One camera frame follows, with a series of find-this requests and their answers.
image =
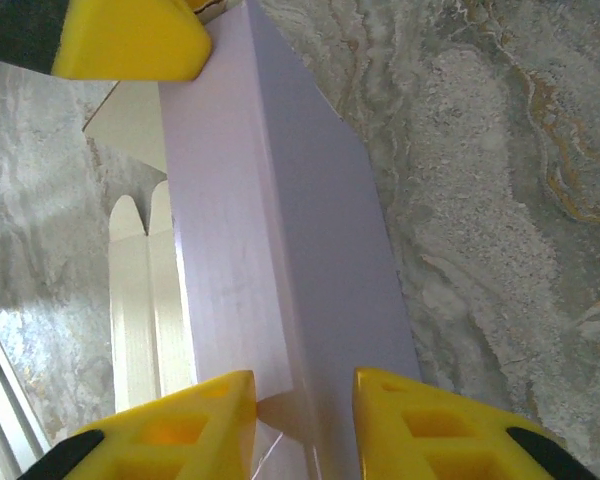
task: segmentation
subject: gray marble surface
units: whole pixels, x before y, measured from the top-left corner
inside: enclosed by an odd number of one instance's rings
[[[600,475],[600,1],[265,0],[369,147],[426,381]],[[106,221],[162,177],[108,85],[0,66],[0,335],[52,437],[112,410]]]

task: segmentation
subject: purple wooden board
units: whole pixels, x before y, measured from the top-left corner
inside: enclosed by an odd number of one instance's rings
[[[322,476],[359,478],[354,368],[419,378],[367,153],[255,1],[208,27],[202,75],[160,86],[199,378],[293,392]]]

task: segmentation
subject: lavender wood piece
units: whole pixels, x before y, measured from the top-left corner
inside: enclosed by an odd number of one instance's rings
[[[258,478],[359,478],[354,368],[419,378],[367,153],[257,2],[208,27],[160,85],[198,377],[255,371],[256,454],[285,434]]]

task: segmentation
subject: marble floor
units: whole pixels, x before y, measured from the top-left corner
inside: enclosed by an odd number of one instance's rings
[[[367,143],[426,381],[600,476],[600,1],[264,0]],[[110,85],[0,65],[0,336],[51,438],[113,409]]]

